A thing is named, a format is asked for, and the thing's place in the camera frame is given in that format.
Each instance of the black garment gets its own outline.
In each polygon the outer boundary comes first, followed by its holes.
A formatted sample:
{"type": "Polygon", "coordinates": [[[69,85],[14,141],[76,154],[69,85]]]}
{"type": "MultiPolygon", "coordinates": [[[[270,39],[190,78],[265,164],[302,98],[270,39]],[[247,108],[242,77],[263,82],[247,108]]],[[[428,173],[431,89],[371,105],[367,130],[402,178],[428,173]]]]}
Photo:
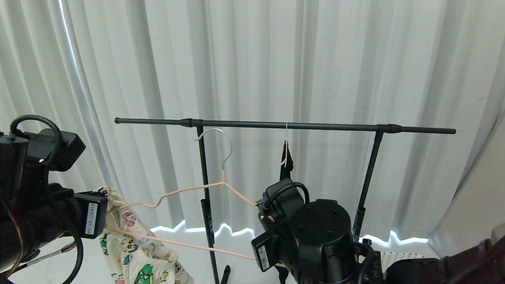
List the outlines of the black garment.
{"type": "MultiPolygon", "coordinates": [[[[293,170],[293,159],[289,153],[288,142],[284,141],[284,146],[282,147],[282,158],[281,158],[281,173],[279,180],[285,178],[291,178],[291,171],[293,170]]],[[[279,281],[281,284],[286,284],[286,279],[289,275],[289,271],[284,267],[275,266],[275,269],[279,272],[279,281]]]]}

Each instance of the white perforated surface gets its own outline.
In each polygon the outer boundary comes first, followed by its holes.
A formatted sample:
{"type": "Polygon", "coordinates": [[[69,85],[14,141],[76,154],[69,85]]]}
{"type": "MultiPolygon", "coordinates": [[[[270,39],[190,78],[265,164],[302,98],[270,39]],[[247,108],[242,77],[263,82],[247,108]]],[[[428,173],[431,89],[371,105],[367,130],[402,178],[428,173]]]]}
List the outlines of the white perforated surface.
{"type": "Polygon", "coordinates": [[[382,261],[382,272],[386,272],[386,269],[391,266],[394,262],[402,259],[411,258],[424,258],[424,256],[413,253],[394,253],[394,252],[383,252],[381,253],[382,261]]]}

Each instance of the hanger hook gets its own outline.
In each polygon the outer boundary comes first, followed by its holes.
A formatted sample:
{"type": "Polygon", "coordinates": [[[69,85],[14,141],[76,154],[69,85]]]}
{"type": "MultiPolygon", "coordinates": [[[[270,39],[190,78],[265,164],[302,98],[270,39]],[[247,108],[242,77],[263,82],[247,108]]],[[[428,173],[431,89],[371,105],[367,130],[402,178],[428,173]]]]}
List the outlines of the hanger hook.
{"type": "Polygon", "coordinates": [[[228,139],[228,141],[230,142],[230,153],[228,154],[228,156],[226,157],[226,159],[224,159],[224,161],[223,161],[223,168],[222,168],[222,170],[224,171],[224,164],[230,158],[231,153],[233,153],[233,142],[231,141],[230,136],[228,136],[228,134],[226,134],[226,132],[224,132],[223,130],[221,130],[219,128],[209,128],[209,129],[205,130],[202,134],[200,134],[200,136],[198,136],[198,138],[195,138],[194,140],[195,141],[200,140],[205,135],[205,133],[207,133],[207,132],[209,132],[211,130],[216,130],[216,131],[219,131],[219,132],[223,133],[226,136],[226,138],[228,139]]]}

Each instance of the black metal rack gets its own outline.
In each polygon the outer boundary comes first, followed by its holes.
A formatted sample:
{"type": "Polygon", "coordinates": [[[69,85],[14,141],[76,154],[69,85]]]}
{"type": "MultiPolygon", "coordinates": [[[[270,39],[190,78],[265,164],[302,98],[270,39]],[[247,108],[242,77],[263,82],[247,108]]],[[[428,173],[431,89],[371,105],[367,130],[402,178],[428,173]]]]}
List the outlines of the black metal rack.
{"type": "MultiPolygon", "coordinates": [[[[365,199],[367,197],[368,188],[370,186],[370,181],[372,179],[372,172],[375,166],[375,161],[377,160],[377,154],[379,152],[380,143],[382,137],[385,133],[400,133],[400,132],[415,132],[415,133],[439,133],[439,134],[455,134],[456,129],[453,128],[434,128],[434,127],[409,127],[401,126],[396,124],[331,124],[331,123],[297,123],[297,122],[265,122],[265,121],[226,121],[226,120],[202,120],[202,119],[192,119],[185,118],[180,120],[173,119],[136,119],[136,118],[119,118],[114,119],[116,123],[129,123],[129,124],[162,124],[162,125],[180,125],[184,127],[196,127],[196,133],[200,136],[204,127],[240,127],[240,128],[288,128],[288,129],[307,129],[307,130],[343,130],[343,131],[372,131],[375,132],[374,144],[372,146],[372,152],[370,154],[370,160],[368,162],[368,168],[365,175],[365,180],[363,182],[363,188],[361,191],[360,201],[358,204],[358,209],[356,212],[356,217],[354,225],[352,227],[352,232],[355,238],[359,238],[361,227],[363,225],[363,219],[365,217],[365,199]]],[[[204,184],[209,184],[207,175],[207,159],[205,155],[205,142],[202,137],[199,140],[199,150],[200,150],[200,163],[201,163],[201,173],[203,177],[204,184]]],[[[205,232],[207,234],[207,243],[210,248],[214,247],[214,231],[212,224],[212,213],[211,213],[211,199],[209,195],[209,189],[205,188],[205,198],[202,199],[201,209],[204,215],[205,221],[205,232]]],[[[215,284],[219,284],[219,275],[216,264],[216,255],[213,251],[210,251],[212,272],[214,274],[215,284]]],[[[229,265],[223,273],[221,284],[228,282],[228,278],[231,272],[229,265]]]]}

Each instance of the white curtain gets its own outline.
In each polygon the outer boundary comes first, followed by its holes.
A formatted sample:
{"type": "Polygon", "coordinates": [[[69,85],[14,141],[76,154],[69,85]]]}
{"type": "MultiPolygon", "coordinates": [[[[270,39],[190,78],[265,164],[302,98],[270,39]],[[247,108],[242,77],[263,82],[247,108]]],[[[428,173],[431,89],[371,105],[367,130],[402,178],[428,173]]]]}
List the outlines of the white curtain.
{"type": "MultiPolygon", "coordinates": [[[[108,182],[131,201],[201,184],[196,131],[115,117],[456,128],[387,134],[372,178],[362,234],[427,237],[503,111],[500,1],[76,0],[63,1],[64,17],[55,2],[1,9],[2,128],[27,112],[55,119],[91,148],[60,175],[65,185],[108,182]]],[[[228,182],[256,201],[278,180],[285,130],[223,130],[234,142],[228,182]]],[[[292,178],[354,218],[373,134],[290,130],[288,140],[292,178]]],[[[210,134],[206,146],[216,182],[227,141],[210,134]]],[[[153,227],[201,227],[201,198],[135,210],[153,227]]],[[[235,195],[212,188],[211,198],[215,227],[262,231],[235,195]]]]}

